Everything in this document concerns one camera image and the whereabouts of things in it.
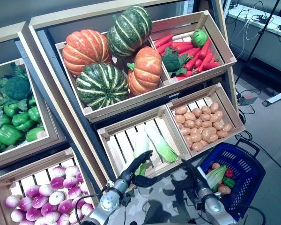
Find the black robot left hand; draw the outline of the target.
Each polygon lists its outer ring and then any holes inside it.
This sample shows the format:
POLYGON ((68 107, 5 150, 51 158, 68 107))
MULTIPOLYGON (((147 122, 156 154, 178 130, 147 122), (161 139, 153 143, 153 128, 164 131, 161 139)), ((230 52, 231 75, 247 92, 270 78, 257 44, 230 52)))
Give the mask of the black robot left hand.
POLYGON ((118 177, 122 180, 127 188, 132 184, 141 187, 147 188, 152 186, 156 181, 157 177, 148 178, 143 175, 135 175, 136 170, 140 167, 141 164, 145 163, 152 156, 153 151, 148 150, 142 154, 140 154, 137 158, 135 158, 132 163, 120 174, 118 177))

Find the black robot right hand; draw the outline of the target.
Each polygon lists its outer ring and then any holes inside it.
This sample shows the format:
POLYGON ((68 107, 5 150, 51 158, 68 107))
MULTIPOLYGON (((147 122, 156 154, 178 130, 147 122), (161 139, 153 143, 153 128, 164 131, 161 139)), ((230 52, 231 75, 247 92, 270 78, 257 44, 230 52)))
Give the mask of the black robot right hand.
POLYGON ((186 174, 188 175, 185 180, 183 180, 186 184, 189 185, 189 188, 200 190, 202 188, 209 188, 207 180, 202 176, 199 172, 198 168, 194 167, 190 161, 182 159, 186 170, 186 174))

